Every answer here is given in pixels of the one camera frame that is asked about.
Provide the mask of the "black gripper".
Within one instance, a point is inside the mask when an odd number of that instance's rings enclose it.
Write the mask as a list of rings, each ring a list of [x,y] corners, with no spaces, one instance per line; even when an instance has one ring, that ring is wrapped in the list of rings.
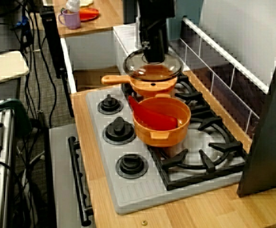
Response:
[[[148,29],[157,29],[156,31],[156,62],[164,62],[165,54],[168,52],[167,19],[169,17],[146,17],[140,16],[139,29],[141,30],[141,45],[147,62],[154,62],[154,50],[152,42],[152,33]]]

